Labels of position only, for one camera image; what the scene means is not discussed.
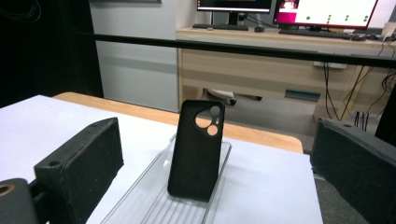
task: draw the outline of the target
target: black curtain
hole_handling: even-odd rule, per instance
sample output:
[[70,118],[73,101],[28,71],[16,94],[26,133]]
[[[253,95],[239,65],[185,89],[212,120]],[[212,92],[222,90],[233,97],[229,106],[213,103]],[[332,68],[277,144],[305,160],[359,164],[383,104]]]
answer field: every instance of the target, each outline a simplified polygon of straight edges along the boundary
[[0,107],[65,91],[103,97],[96,44],[75,35],[93,33],[88,1],[3,0],[0,8]]

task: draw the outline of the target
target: metal rail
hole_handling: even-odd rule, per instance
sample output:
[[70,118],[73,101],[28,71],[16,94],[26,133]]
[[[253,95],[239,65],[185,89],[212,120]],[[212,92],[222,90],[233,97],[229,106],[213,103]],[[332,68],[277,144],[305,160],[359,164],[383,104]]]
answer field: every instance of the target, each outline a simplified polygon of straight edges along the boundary
[[76,32],[81,37],[92,38],[97,41],[117,42],[125,44],[148,45],[176,49],[198,49],[217,52],[267,56],[275,58],[286,58],[305,61],[316,61],[326,63],[348,63],[356,65],[367,65],[374,67],[396,68],[396,58],[374,57],[364,55],[341,55],[320,53],[307,50],[275,49],[263,47],[251,47],[244,45],[217,44],[198,41],[168,40],[157,38],[131,37],[121,35],[97,35]]

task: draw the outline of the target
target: cable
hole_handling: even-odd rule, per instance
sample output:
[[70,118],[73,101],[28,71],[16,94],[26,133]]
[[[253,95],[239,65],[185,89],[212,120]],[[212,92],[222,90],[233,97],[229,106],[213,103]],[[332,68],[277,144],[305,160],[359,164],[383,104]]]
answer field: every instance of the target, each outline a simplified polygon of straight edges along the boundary
[[[354,84],[353,87],[352,87],[352,90],[349,92],[349,94],[348,94],[348,95],[344,98],[344,100],[343,100],[344,105],[349,104],[350,99],[352,98],[352,92],[355,91],[356,87],[358,86],[358,83],[361,82],[361,81],[364,79],[364,77],[367,76],[367,74],[368,74],[369,72],[371,72],[371,70],[368,71],[367,74],[366,74],[363,78],[359,79],[359,77],[361,76],[361,73],[362,73],[362,72],[363,72],[363,66],[361,67],[361,70],[359,71],[358,77],[357,77],[357,79],[356,79],[355,84]],[[345,115],[346,111],[349,113],[349,110],[347,110],[347,106],[345,106],[341,118]]]
[[383,88],[383,92],[381,94],[381,96],[378,97],[378,99],[376,99],[368,108],[368,110],[366,111],[366,113],[368,114],[371,110],[371,108],[373,107],[373,105],[375,105],[378,101],[380,101],[382,99],[382,97],[384,97],[385,93],[387,91],[392,91],[393,88],[390,86],[391,82],[393,81],[393,79],[395,78],[395,73],[391,74],[391,69],[389,69],[388,74],[384,77],[384,79],[382,80],[382,88]]
[[359,111],[356,112],[356,115],[355,115],[355,127],[359,126],[360,113],[361,112],[359,112]]
[[367,132],[367,124],[368,124],[368,121],[369,121],[369,115],[370,115],[369,113],[367,113],[367,115],[366,115],[367,116],[366,123],[364,124],[364,131],[365,132]]
[[392,58],[393,58],[393,56],[395,56],[396,48],[394,48],[394,47],[392,46],[392,44],[389,43],[389,42],[387,42],[387,44],[388,44],[391,48],[393,48],[393,53],[392,53]]
[[377,119],[380,115],[382,115],[382,113],[384,113],[385,108],[383,108],[381,111],[379,111],[379,113],[373,117],[373,119]]
[[[381,41],[381,50],[380,50],[379,53],[376,55],[377,57],[378,57],[378,56],[382,53],[382,51],[384,50],[384,43],[386,42],[387,37],[389,37],[389,36],[392,35],[392,34],[393,34],[393,31],[387,33],[387,34],[384,36],[384,38],[382,39],[382,41]],[[387,42],[387,44],[393,48],[393,54],[392,54],[392,58],[393,58],[393,56],[395,55],[396,49],[395,49],[389,42]]]
[[326,111],[327,111],[327,114],[329,115],[329,118],[331,119],[332,116],[330,115],[329,107],[328,107],[328,103],[327,103],[327,99],[329,99],[329,101],[332,105],[332,110],[333,110],[335,116],[337,117],[337,120],[340,120],[338,118],[337,111],[335,111],[334,104],[332,103],[332,97],[330,96],[330,92],[329,92],[329,73],[330,73],[329,63],[323,63],[323,70],[324,70],[324,79],[325,79],[325,84],[326,84]]
[[364,117],[364,112],[363,113],[361,113],[361,130],[362,131],[364,131],[364,119],[365,119],[365,117]]
[[41,17],[41,6],[38,3],[37,0],[35,0],[30,7],[30,9],[26,12],[23,13],[12,13],[12,12],[7,12],[0,8],[0,15],[8,18],[9,20],[12,21],[18,21],[18,22],[35,22],[38,21]]
[[277,26],[274,26],[272,24],[268,24],[268,23],[266,23],[264,21],[261,21],[261,20],[257,20],[257,18],[254,18],[253,16],[249,15],[248,13],[247,13],[247,16],[250,17],[251,19],[253,19],[253,21],[252,21],[252,20],[246,18],[247,21],[256,22],[257,24],[259,24],[259,22],[260,22],[261,24],[264,24],[266,26],[277,28]]

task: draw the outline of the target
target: horizontal bar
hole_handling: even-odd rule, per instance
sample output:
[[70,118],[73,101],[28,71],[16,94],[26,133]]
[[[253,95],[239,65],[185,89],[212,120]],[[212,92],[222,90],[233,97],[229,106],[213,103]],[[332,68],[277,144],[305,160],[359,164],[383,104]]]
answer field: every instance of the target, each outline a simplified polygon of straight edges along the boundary
[[125,44],[148,45],[176,49],[198,49],[217,52],[247,54],[256,56],[267,56],[275,58],[286,58],[305,61],[319,61],[326,63],[348,63],[356,65],[367,65],[374,67],[395,68],[396,59],[390,57],[374,57],[362,55],[340,55],[320,53],[307,50],[275,49],[264,47],[251,47],[244,45],[218,44],[198,41],[168,40],[157,38],[131,37],[121,35],[97,35],[76,32],[76,35],[93,38],[97,41],[117,42]]
[[320,98],[320,92],[286,90],[285,97],[317,102]]

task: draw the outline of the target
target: gray foam block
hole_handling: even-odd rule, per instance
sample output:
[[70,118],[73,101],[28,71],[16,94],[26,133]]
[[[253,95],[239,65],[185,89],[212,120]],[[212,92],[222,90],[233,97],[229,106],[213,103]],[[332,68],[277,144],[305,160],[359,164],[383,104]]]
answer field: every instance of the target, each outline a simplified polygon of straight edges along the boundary
[[356,127],[319,119],[313,169],[370,223],[396,223],[396,147]]

